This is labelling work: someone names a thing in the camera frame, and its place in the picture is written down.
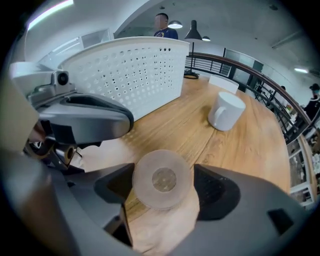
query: ceiling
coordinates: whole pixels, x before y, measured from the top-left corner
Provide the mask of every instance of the ceiling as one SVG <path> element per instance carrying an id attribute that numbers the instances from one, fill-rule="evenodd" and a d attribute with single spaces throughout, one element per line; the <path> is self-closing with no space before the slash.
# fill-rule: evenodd
<path id="1" fill-rule="evenodd" d="M 275 5 L 277 10 L 272 10 L 271 5 Z M 152 36 L 155 32 L 154 17 L 161 12 L 184 26 L 196 20 L 198 29 L 202 31 L 248 34 L 270 47 L 275 46 L 277 54 L 288 62 L 320 70 L 317 52 L 309 38 L 295 18 L 275 0 L 165 0 L 135 18 L 118 37 Z"/>

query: round disc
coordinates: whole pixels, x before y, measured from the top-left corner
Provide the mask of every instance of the round disc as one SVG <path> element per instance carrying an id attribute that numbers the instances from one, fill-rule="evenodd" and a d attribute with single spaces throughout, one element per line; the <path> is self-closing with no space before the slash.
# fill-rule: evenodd
<path id="1" fill-rule="evenodd" d="M 187 162 L 170 150 L 156 150 L 137 163 L 132 177 L 137 198 L 146 206 L 168 209 L 179 204 L 192 185 Z"/>

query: wooden handrail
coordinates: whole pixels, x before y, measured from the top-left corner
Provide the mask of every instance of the wooden handrail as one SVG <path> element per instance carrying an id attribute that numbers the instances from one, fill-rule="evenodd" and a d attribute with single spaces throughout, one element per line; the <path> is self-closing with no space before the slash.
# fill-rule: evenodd
<path id="1" fill-rule="evenodd" d="M 310 118 L 307 116 L 307 114 L 304 112 L 304 110 L 300 107 L 300 105 L 294 100 L 294 98 L 292 98 L 284 89 L 282 89 L 279 84 L 277 84 L 275 81 L 271 80 L 269 77 L 265 76 L 261 72 L 254 70 L 252 67 L 249 67 L 249 66 L 242 64 L 238 61 L 235 61 L 233 59 L 229 59 L 229 58 L 218 56 L 218 55 L 201 53 L 201 52 L 194 52 L 193 57 L 208 60 L 208 61 L 218 62 L 218 63 L 226 64 L 229 66 L 235 66 L 239 70 L 245 71 L 245 72 L 249 73 L 250 75 L 258 77 L 260 80 L 262 80 L 267 85 L 272 87 L 282 97 L 284 97 L 290 103 L 290 105 L 298 112 L 299 116 L 308 125 L 311 124 Z"/>

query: lamp stand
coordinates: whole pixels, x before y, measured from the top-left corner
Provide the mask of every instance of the lamp stand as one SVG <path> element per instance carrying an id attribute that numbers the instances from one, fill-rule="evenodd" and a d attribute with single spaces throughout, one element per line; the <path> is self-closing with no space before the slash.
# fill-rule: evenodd
<path id="1" fill-rule="evenodd" d="M 198 79 L 199 76 L 198 74 L 192 72 L 192 64 L 194 61 L 194 49 L 195 49 L 195 42 L 192 42 L 192 54 L 191 54 L 191 65 L 190 65 L 190 70 L 187 70 L 184 72 L 183 77 L 187 79 Z"/>

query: black pendant lamp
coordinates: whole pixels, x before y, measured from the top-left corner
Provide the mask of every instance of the black pendant lamp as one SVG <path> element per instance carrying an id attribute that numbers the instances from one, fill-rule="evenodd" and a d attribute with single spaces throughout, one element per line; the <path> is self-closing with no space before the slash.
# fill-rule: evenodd
<path id="1" fill-rule="evenodd" d="M 190 65 L 190 70 L 186 70 L 184 72 L 184 78 L 187 79 L 198 79 L 199 76 L 198 74 L 192 72 L 192 64 L 194 61 L 194 48 L 195 48 L 195 41 L 196 40 L 201 40 L 202 41 L 202 37 L 199 34 L 198 30 L 197 30 L 197 22 L 195 20 L 191 21 L 191 28 L 190 31 L 188 32 L 188 34 L 186 34 L 185 38 L 188 41 L 192 41 L 192 55 L 191 55 L 191 65 Z"/>

